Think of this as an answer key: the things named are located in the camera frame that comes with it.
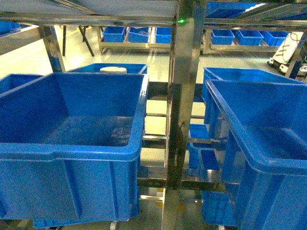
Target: plastic storage bin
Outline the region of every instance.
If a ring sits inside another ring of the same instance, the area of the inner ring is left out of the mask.
[[[0,218],[128,220],[148,76],[55,73],[0,96]]]
[[[206,82],[209,136],[239,229],[305,229],[307,85]]]
[[[68,72],[72,73],[99,73],[101,68],[104,67],[124,67],[127,69],[127,73],[146,74],[147,64],[124,64],[124,63],[94,63],[88,66],[72,69]]]
[[[128,33],[128,41],[146,43],[148,42],[148,39],[149,39],[148,27],[142,27],[142,28],[130,27]]]
[[[259,46],[263,40],[263,36],[258,31],[233,30],[232,31],[240,45]]]
[[[211,105],[207,104],[209,92],[205,82],[209,79],[212,80],[225,80],[225,81],[264,81],[264,82],[279,82],[279,83],[293,83],[304,84],[301,81],[286,78],[278,74],[274,74],[260,69],[227,69],[227,68],[204,68],[204,79],[202,85],[201,96],[206,103],[205,124],[210,123]]]
[[[156,43],[171,43],[171,28],[157,28],[155,31]]]
[[[15,33],[21,30],[18,23],[0,21],[0,35],[7,33]]]
[[[33,81],[41,76],[42,75],[38,74],[9,74],[0,80],[0,94]]]
[[[260,33],[269,46],[280,46],[288,36],[287,32],[282,31],[261,31]]]
[[[104,32],[104,42],[124,42],[126,36],[125,27],[108,26]]]
[[[137,204],[131,206],[131,214],[130,217],[135,217],[140,213],[140,206],[139,200],[137,199]],[[51,227],[58,227],[58,226],[67,226],[67,225],[75,225],[75,224],[85,224],[91,222],[100,222],[100,220],[34,220],[33,227],[36,229],[45,229]]]
[[[189,138],[209,139],[207,128],[202,124],[190,124]],[[188,143],[189,150],[189,169],[197,169],[199,164],[199,148],[212,148],[211,144]]]
[[[231,45],[234,38],[231,30],[213,30],[211,35],[212,44],[215,45]]]
[[[255,5],[257,4],[239,2],[208,2],[206,18],[232,18]]]
[[[200,176],[202,171],[219,170],[213,149],[199,149]],[[229,197],[223,192],[202,191],[201,212],[204,221],[212,225],[236,226]]]

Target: shiny floor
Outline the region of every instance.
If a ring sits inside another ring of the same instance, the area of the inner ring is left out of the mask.
[[[62,29],[56,26],[60,47],[62,47]],[[94,51],[95,57],[91,57],[86,44],[82,42],[82,36],[77,27],[71,26],[67,30],[66,56],[63,57],[65,69],[70,70],[91,63],[147,63],[150,81],[167,81],[168,79],[168,53],[156,50],[112,50],[109,49],[101,55],[97,43],[96,30],[86,31],[86,36]],[[201,56],[198,67],[197,83],[202,83],[204,67],[229,67],[264,69],[276,72],[266,62],[270,53],[249,52],[219,52],[214,55]],[[10,73],[37,73],[46,75],[52,72],[47,53],[42,40],[14,50],[0,56],[0,79]],[[204,104],[194,103],[193,115],[204,115]],[[166,113],[166,102],[149,101],[148,113]],[[203,120],[192,120],[192,123],[202,123]],[[147,117],[146,133],[165,133],[165,118]],[[185,167],[188,165],[188,152],[186,154]],[[164,151],[160,149],[143,149],[141,153],[142,165],[164,165]],[[145,189],[146,194],[156,195],[157,189]],[[194,191],[182,191],[182,199],[195,197]],[[118,230],[156,230],[161,228],[162,208],[161,204],[154,201],[141,201],[141,214],[128,222],[121,222]],[[66,226],[64,230],[107,230],[110,222],[98,222],[82,225]],[[222,227],[208,226],[201,217],[201,203],[183,201],[179,207],[177,217],[177,230],[203,230],[223,229]]]

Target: metal shelf frame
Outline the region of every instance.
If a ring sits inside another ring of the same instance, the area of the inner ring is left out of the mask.
[[[307,37],[305,21],[274,21],[264,19],[204,19],[207,0],[177,0],[179,7],[174,17],[139,17],[96,15],[95,11],[78,4],[76,0],[50,0],[86,15],[55,15],[0,12],[0,20],[35,23],[40,25],[31,38],[43,38],[54,72],[64,72],[62,56],[53,26],[54,24],[97,26],[153,26],[171,27],[170,62],[168,82],[150,82],[148,100],[166,100],[165,135],[144,136],[145,148],[165,148],[165,167],[142,167],[138,172],[138,185],[164,188],[163,197],[148,197],[148,200],[163,202],[162,230],[174,230],[181,189],[225,191],[219,171],[208,171],[207,178],[190,177],[183,169],[188,141],[206,143],[209,140],[188,139],[193,102],[200,102],[201,84],[196,84],[203,29],[247,29],[302,31],[304,35],[290,63],[289,76],[294,76],[295,67],[302,60],[300,51]],[[220,0],[223,2],[249,2],[248,0]],[[273,2],[275,0],[257,0]],[[282,0],[276,7],[288,3],[307,3],[305,0]]]

